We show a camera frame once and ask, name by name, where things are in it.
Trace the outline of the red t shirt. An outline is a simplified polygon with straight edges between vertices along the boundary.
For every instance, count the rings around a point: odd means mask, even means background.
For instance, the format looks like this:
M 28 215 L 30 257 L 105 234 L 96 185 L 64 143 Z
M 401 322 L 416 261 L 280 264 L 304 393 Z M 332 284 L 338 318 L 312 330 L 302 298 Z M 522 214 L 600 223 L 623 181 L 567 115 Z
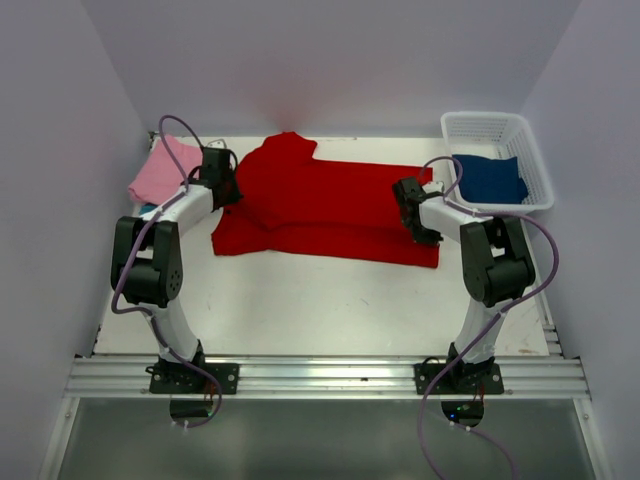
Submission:
M 414 242 L 392 186 L 432 178 L 417 166 L 317 159 L 294 132 L 266 138 L 239 163 L 243 195 L 211 234 L 218 256 L 267 250 L 437 268 L 439 250 Z

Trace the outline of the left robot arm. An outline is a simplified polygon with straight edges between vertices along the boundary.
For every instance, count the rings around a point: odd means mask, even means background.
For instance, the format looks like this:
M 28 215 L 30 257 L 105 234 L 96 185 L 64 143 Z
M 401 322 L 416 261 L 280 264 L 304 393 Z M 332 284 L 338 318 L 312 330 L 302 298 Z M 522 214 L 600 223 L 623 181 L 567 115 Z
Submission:
M 184 282 L 181 237 L 205 217 L 242 198 L 236 154 L 202 147 L 201 164 L 183 178 L 175 193 L 142 216 L 124 216 L 115 227 L 111 263 L 116 315 L 139 313 L 158 344 L 162 369 L 200 375 L 204 354 L 180 302 Z

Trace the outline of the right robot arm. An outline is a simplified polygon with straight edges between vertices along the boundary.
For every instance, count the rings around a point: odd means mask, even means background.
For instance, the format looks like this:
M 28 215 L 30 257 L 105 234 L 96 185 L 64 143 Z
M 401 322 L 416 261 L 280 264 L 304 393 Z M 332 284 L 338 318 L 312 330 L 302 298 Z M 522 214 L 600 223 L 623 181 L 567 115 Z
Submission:
M 494 361 L 505 308 L 523 297 L 535 268 L 519 219 L 476 212 L 444 197 L 439 182 L 422 186 L 415 177 L 392 185 L 404 227 L 421 245 L 444 239 L 459 244 L 463 283 L 470 297 L 448 363 L 457 375 L 483 372 Z

